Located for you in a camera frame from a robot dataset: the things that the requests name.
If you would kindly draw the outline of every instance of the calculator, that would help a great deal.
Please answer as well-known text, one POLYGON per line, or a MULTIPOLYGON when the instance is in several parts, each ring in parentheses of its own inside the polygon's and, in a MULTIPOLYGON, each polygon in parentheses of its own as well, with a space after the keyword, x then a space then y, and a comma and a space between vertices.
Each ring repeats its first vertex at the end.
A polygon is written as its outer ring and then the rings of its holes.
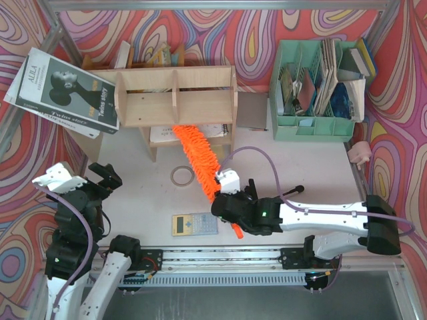
POLYGON ((172 216, 172 235, 216 235, 218 218, 211 213, 189 213, 172 216))

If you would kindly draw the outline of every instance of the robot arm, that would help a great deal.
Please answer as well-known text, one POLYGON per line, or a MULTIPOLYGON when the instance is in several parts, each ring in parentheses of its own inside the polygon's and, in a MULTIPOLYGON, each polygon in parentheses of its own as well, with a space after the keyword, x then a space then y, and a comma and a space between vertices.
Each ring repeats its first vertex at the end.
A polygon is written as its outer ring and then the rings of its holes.
POLYGON ((359 249, 367 249, 379 255, 400 253, 395 221, 360 214, 374 212, 396 215, 378 196, 369 195, 365 202, 343 205, 311 205, 294 201, 284 203, 279 197, 258 199, 254 182, 251 180, 250 186, 241 191, 238 174, 231 169, 218 173, 217 180, 220 182, 221 191, 212 203, 212 214, 225 222, 238 224, 247 233, 271 235, 273 232, 298 229, 335 231, 328 235, 306 238, 306 261, 331 260, 337 255, 359 249))
MULTIPOLYGON (((64 285, 72 279, 82 264, 88 249, 88 236, 82 222, 68 206, 58 203, 55 213, 58 228, 53 233, 52 244, 46 252, 45 274, 49 292, 46 319, 50 319, 52 314, 56 320, 102 319, 126 271, 147 269, 147 265, 142 261, 146 252, 141 249, 139 240, 118 235, 111 241, 101 274, 80 307, 83 289, 89 279, 92 261, 98 250, 97 242, 104 237, 102 216, 105 214, 102 211, 102 201, 114 189, 121 186, 121 179, 111 165, 103 167, 92 163, 89 169, 103 177, 103 180, 95 184, 86 178, 76 176, 67 163, 57 163, 46 171, 46 175, 33 180, 51 192, 60 194, 75 207, 86 220, 93 236, 89 260, 61 293, 64 285)), ((58 202, 51 192, 47 197, 58 202)))

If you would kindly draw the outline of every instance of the magazine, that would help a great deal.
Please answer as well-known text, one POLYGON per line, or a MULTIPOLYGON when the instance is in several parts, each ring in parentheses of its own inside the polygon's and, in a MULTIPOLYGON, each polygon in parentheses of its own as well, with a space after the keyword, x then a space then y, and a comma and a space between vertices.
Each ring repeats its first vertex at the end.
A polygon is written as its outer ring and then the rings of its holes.
POLYGON ((16 105, 106 133, 119 129, 113 83, 32 48, 16 105))
MULTIPOLYGON (((21 83, 21 78, 22 78, 22 74, 24 71, 24 66, 25 64, 23 63, 21 68, 18 70, 18 73, 16 74, 14 80, 12 81, 11 86, 9 87, 9 89, 7 90, 6 94, 5 94, 5 98, 4 101, 6 101, 7 103, 11 104, 11 105, 16 105, 16 96, 18 95, 18 90, 19 90, 19 84, 21 83)), ((42 118, 45 118, 49 121, 52 121, 58 125, 62 125, 65 128, 71 129, 73 131, 76 131, 86 137, 89 138, 96 138, 99 135, 99 130, 95 130, 89 127, 85 127, 84 125, 79 125, 77 123, 74 122, 70 122, 67 120, 62 120, 61 118, 56 118, 52 115, 48 115, 46 113, 42 113, 40 111, 36 111, 34 109, 28 109, 28 108, 24 108, 24 107, 20 107, 28 112, 34 113, 35 115, 38 115, 42 118)))

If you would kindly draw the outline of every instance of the white book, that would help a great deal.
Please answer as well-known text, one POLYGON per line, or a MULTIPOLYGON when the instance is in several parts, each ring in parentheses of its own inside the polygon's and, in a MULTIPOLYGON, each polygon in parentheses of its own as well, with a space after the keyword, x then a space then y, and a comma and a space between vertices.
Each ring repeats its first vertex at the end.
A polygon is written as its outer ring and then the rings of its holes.
MULTIPOLYGON (((206 138, 224 137, 228 134, 227 125, 198 125, 197 127, 206 138)), ((173 133, 171 127, 157 126, 151 127, 149 140, 157 143, 178 141, 179 139, 176 137, 175 133, 173 133)))
POLYGON ((109 64, 109 69, 125 69, 131 45, 126 41, 122 41, 119 50, 115 53, 113 60, 109 64))
POLYGON ((7 103, 14 105, 16 107, 22 108, 28 112, 31 112, 35 115, 38 115, 44 119, 52 121, 58 125, 62 125, 65 128, 68 128, 70 130, 74 130, 74 131, 76 131, 76 132, 78 132, 78 133, 80 133, 86 137, 94 139, 99 135, 99 130, 92 129, 92 128, 86 127, 84 125, 79 125, 78 123, 63 120, 61 118, 57 118, 57 117, 54 117, 52 115, 49 115, 49 114, 46 114, 46 113, 43 113, 40 111, 36 111, 34 109, 20 107, 20 106, 16 105, 16 96, 18 95, 19 84, 21 83, 23 70, 24 70, 24 63, 22 64, 21 68, 18 70, 18 73, 16 74, 14 80, 12 81, 11 86, 9 87, 9 90, 7 90, 4 101, 6 101, 7 103))

